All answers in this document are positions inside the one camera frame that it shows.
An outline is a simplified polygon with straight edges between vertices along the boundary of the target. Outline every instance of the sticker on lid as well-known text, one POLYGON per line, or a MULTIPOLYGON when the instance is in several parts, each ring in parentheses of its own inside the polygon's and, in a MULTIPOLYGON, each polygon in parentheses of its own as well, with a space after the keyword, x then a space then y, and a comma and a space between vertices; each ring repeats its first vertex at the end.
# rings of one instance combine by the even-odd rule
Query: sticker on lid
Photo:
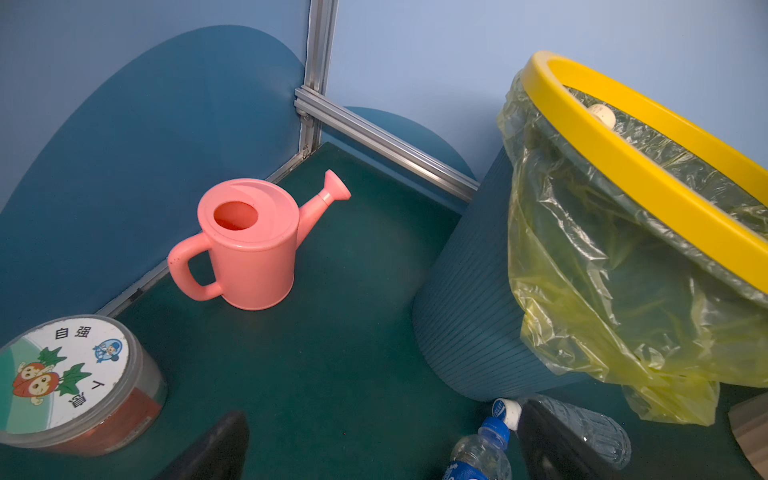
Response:
POLYGON ((120 329, 97 318, 25 334, 0 356, 0 430, 42 432, 86 413, 118 384, 129 354, 120 329))

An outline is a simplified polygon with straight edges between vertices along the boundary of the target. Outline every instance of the watering can spout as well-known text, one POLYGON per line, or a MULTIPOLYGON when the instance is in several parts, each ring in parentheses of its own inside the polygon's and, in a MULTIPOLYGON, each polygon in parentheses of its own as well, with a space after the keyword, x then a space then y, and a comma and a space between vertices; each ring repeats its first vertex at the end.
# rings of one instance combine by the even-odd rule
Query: watering can spout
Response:
POLYGON ((306 202, 299 209, 299 230, 296 232, 296 247, 306 238, 306 235, 315 226, 315 223, 328 210, 328 206, 334 200, 349 200, 352 194, 344 182, 331 170, 326 171, 326 184, 319 194, 306 202))

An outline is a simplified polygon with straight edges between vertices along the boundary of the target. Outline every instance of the white bottle cap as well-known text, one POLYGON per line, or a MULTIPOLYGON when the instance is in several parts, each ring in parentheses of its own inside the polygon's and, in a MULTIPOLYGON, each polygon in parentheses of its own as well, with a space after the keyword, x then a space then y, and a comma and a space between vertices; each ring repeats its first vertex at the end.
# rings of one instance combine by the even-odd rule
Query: white bottle cap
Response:
POLYGON ((504 422, 508 429, 517 432, 522 411, 523 408, 515 400, 496 399, 493 401, 491 414, 504 422))
POLYGON ((603 123, 603 125, 610 128, 611 130, 613 130, 616 126, 616 115, 614 115, 614 111, 611 110, 608 106, 603 104, 594 104, 589 107, 587 111, 589 111, 593 117, 597 118, 603 123))

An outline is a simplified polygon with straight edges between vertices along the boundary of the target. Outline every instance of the pink watering can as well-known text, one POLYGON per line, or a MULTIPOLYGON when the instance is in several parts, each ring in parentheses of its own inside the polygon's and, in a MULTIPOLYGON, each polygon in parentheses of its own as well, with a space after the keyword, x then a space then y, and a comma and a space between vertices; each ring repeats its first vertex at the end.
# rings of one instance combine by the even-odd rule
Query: pink watering can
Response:
POLYGON ((219 295, 243 310, 280 303, 293 286, 296 248, 334 200, 352 195, 331 170, 325 187, 299 208, 288 192, 262 180, 240 178, 208 190, 197 206, 203 232, 168 254, 168 268, 181 291, 194 300, 219 295), (202 286, 189 260, 208 250, 216 281, 202 286))

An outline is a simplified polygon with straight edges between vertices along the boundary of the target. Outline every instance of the plastic trash bag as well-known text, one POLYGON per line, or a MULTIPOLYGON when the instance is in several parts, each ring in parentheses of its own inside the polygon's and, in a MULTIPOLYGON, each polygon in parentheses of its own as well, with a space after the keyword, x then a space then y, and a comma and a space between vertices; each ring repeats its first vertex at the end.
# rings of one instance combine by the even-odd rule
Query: plastic trash bag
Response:
MULTIPOLYGON (((586 107, 603 103, 571 93, 586 107)), ((758 200, 670 138, 608 107, 627 142, 768 237, 768 210, 758 200)), ((657 422, 711 425, 718 382, 768 387, 764 293, 598 171, 536 108, 519 76, 498 125, 515 169, 508 268, 526 312, 521 337, 551 371, 621 384, 630 407, 657 422)))

